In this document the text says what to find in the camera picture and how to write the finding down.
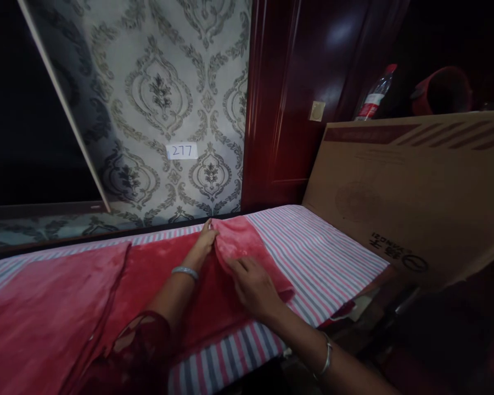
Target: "bangle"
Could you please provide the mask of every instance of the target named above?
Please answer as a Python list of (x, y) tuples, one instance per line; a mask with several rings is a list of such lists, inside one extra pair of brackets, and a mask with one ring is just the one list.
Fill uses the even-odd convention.
[(190, 277), (192, 277), (194, 279), (194, 281), (198, 281), (198, 279), (199, 279), (198, 273), (195, 270), (192, 270), (192, 269), (187, 268), (185, 266), (174, 267), (174, 269), (172, 269), (172, 274), (174, 274), (174, 273), (188, 274)]
[(322, 371), (318, 374), (318, 376), (316, 374), (313, 373), (313, 377), (318, 380), (319, 377), (321, 377), (326, 370), (328, 370), (329, 366), (331, 365), (331, 350), (333, 349), (333, 346), (331, 345), (331, 343), (329, 342), (329, 336), (325, 334), (325, 332), (322, 332), (322, 334), (324, 335), (325, 337), (325, 340), (327, 342), (327, 346), (328, 346), (328, 356), (326, 357), (325, 359), (325, 364), (324, 364), (324, 369), (322, 369)]

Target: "number 277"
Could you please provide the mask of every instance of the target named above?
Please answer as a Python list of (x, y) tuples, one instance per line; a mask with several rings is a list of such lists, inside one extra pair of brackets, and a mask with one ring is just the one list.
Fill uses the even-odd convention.
[(174, 155), (184, 155), (185, 154), (185, 148), (188, 148), (188, 155), (190, 156), (190, 153), (192, 152), (192, 146), (191, 145), (178, 145), (178, 146), (175, 146), (174, 145), (174, 153), (172, 154), (173, 156)]

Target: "bed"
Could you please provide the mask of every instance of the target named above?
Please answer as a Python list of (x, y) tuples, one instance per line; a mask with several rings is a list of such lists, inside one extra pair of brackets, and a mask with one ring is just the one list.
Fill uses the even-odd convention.
[[(263, 239), (296, 295), (289, 307), (312, 326), (319, 326), (345, 302), (377, 278), (388, 263), (298, 205), (246, 215)], [(97, 242), (58, 247), (0, 260), (0, 288), (33, 261), (72, 255), (132, 241), (145, 244), (199, 232), (202, 225)], [(284, 343), (253, 322), (220, 342), (175, 365), (169, 393), (214, 393), (278, 356)]]

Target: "pink fleece blanket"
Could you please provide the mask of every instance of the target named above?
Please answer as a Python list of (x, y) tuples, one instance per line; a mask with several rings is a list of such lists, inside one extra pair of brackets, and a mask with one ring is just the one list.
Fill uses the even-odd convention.
[[(214, 220), (220, 231), (183, 323), (173, 362), (251, 318), (226, 259), (254, 256), (284, 302), (294, 289), (244, 218)], [(0, 290), (0, 394), (65, 393), (183, 261), (199, 234), (129, 247), (128, 242), (30, 263)]]
[(0, 394), (56, 394), (80, 370), (129, 245), (32, 262), (0, 290)]
[[(281, 299), (288, 302), (294, 296), (292, 284), (278, 269), (260, 235), (245, 217), (227, 221), (214, 219), (212, 225), (220, 235), (216, 238), (216, 248), (203, 265), (183, 322), (176, 329), (178, 348), (173, 350), (172, 362), (215, 343), (251, 320), (238, 300), (226, 259), (255, 257), (271, 276)], [(199, 234), (189, 234), (130, 249), (102, 346), (110, 348), (118, 333), (161, 289), (172, 269), (181, 264), (198, 237)]]

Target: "red bottle label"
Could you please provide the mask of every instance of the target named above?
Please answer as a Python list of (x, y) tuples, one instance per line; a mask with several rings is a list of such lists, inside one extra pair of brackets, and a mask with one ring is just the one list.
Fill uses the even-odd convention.
[(379, 103), (383, 97), (384, 95), (380, 93), (369, 94), (355, 119), (361, 121), (372, 118), (377, 112), (377, 108), (379, 108)]

